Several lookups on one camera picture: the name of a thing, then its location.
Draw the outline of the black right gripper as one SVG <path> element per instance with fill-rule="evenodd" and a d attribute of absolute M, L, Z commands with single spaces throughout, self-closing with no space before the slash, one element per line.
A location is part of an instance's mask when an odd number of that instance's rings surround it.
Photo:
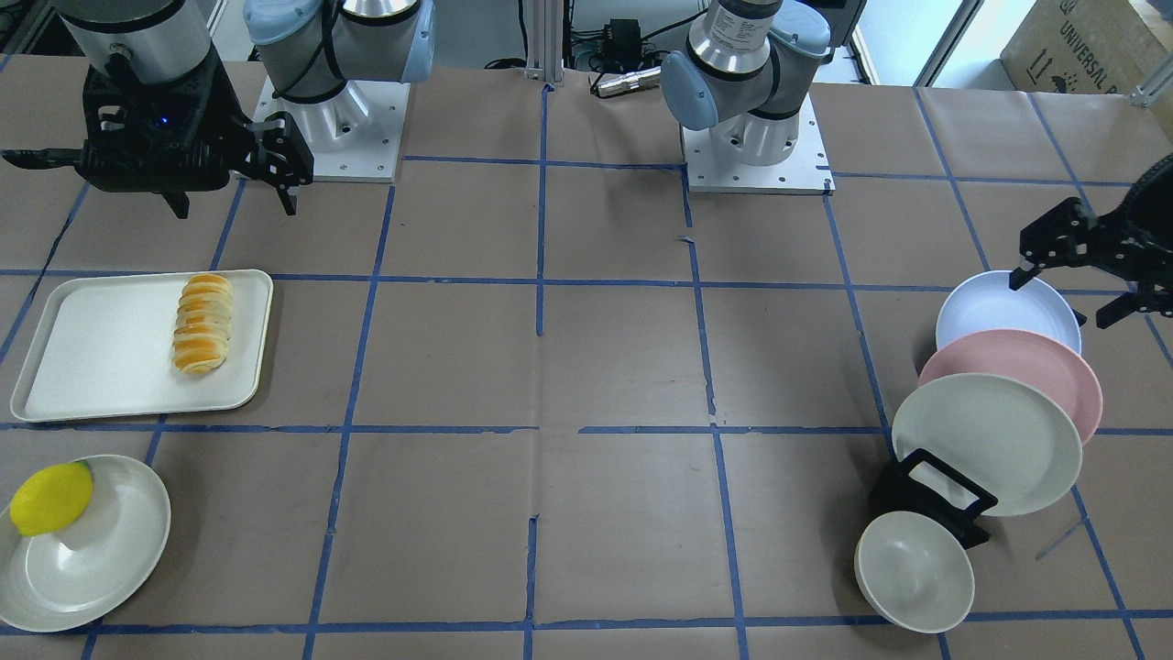
<path fill-rule="evenodd" d="M 179 220 L 188 192 L 218 191 L 230 171 L 276 189 L 284 213 L 314 179 L 314 155 L 291 113 L 248 122 L 216 49 L 164 83 L 120 88 L 91 67 L 82 108 L 87 138 L 75 170 L 106 192 L 160 193 Z"/>

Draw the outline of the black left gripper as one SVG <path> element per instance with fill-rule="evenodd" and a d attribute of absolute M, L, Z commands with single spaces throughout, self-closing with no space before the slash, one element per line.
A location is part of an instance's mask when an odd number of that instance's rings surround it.
<path fill-rule="evenodd" d="M 1059 202 L 1023 227 L 1021 263 L 1011 271 L 1010 290 L 1021 290 L 1044 268 L 1093 266 L 1126 281 L 1124 292 L 1096 313 L 1096 326 L 1106 329 L 1132 313 L 1172 317 L 1172 158 L 1150 166 L 1120 204 L 1097 218 L 1078 197 Z"/>

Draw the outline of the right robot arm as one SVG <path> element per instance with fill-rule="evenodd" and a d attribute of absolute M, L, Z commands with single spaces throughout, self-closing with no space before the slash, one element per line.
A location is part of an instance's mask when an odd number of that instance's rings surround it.
<path fill-rule="evenodd" d="M 189 193 L 218 191 L 233 173 L 271 185 L 286 215 L 317 179 L 394 181 L 411 86 L 434 62 L 430 1 L 248 1 L 248 38 L 267 68 L 250 114 L 192 1 L 54 8 L 91 62 L 87 137 L 5 159 L 158 195 L 179 218 Z"/>

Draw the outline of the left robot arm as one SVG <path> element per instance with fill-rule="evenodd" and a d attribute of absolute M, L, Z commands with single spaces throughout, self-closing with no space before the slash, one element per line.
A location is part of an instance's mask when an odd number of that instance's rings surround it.
<path fill-rule="evenodd" d="M 826 19 L 796 1 L 716 1 L 694 18 L 685 49 L 659 68 L 693 183 L 708 192 L 832 192 L 808 102 L 830 54 Z M 1111 212 L 1062 200 L 1021 231 L 1010 288 L 1047 268 L 1098 268 L 1133 284 L 1098 309 L 1098 327 L 1134 313 L 1169 317 L 1169 158 L 1162 158 Z"/>

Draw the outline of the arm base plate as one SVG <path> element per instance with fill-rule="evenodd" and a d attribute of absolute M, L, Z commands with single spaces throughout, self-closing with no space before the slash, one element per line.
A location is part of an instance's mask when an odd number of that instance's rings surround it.
<path fill-rule="evenodd" d="M 689 188 L 699 193 L 833 193 L 835 183 L 811 96 L 784 120 L 745 113 L 680 140 Z"/>
<path fill-rule="evenodd" d="M 393 183 L 400 159 L 411 84 L 350 81 L 334 98 L 294 104 L 274 98 L 265 80 L 253 117 L 285 110 L 313 155 L 314 182 Z"/>

